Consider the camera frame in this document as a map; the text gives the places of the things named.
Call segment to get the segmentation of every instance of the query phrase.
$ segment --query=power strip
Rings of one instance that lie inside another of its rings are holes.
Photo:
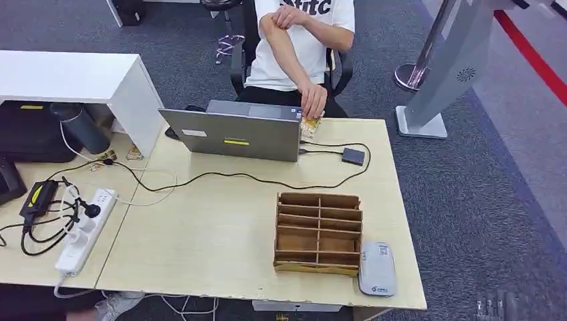
[[[100,207],[100,214],[91,219],[84,213],[79,214],[79,223],[67,234],[66,244],[55,269],[62,274],[75,276],[78,274],[92,250],[106,220],[116,204],[118,193],[112,189],[97,189],[90,204]]]

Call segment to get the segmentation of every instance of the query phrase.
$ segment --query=black pants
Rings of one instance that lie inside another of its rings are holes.
[[[293,92],[281,92],[279,90],[248,86],[244,88],[244,91],[240,93],[236,101],[299,107],[301,106],[301,94],[297,90]],[[348,118],[348,115],[337,104],[333,96],[327,95],[324,117]]]
[[[79,291],[65,289],[62,293]],[[89,310],[102,300],[100,291],[59,299],[53,295],[52,287],[0,284],[0,321],[64,321],[66,312]]]

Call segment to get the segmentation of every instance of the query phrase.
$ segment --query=white power bank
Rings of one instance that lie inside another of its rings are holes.
[[[383,242],[362,242],[358,285],[371,296],[396,294],[396,270],[390,247]]]

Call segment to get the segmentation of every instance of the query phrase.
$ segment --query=wooden divider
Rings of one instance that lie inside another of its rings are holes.
[[[356,196],[281,193],[277,198],[276,270],[355,276],[362,211]]]

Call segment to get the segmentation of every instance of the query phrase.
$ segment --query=chair backrest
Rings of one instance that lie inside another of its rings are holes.
[[[246,57],[246,66],[250,66],[254,59],[256,59],[256,47],[260,42],[254,0],[242,0],[242,13],[244,20],[244,36],[246,37],[243,45],[244,56]]]

